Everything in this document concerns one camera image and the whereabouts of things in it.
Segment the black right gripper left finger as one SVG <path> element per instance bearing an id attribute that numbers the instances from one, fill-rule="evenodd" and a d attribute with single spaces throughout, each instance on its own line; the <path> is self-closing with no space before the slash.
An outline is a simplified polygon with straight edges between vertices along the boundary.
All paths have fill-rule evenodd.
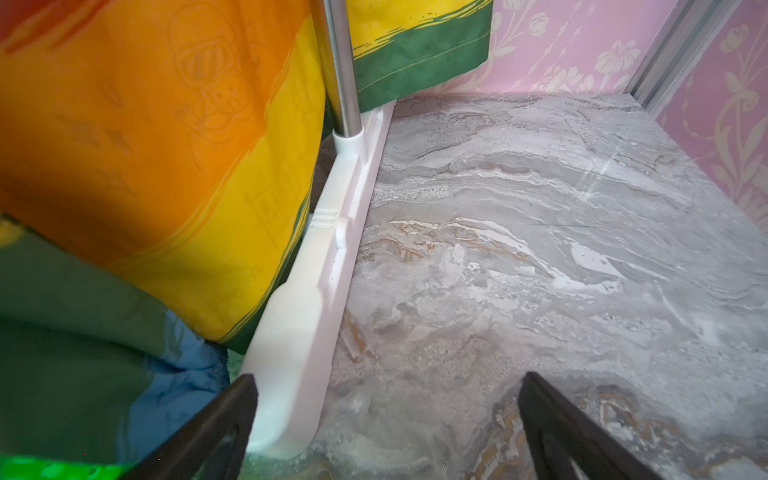
<path id="1" fill-rule="evenodd" d="M 258 405 L 251 374 L 239 376 L 123 479 L 236 479 Z"/>

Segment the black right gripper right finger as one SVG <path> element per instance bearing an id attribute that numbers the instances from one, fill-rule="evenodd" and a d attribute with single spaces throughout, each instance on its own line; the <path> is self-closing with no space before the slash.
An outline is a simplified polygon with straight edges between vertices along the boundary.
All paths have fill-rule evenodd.
<path id="1" fill-rule="evenodd" d="M 523 377 L 518 408 L 540 479 L 659 477 L 536 372 Z"/>

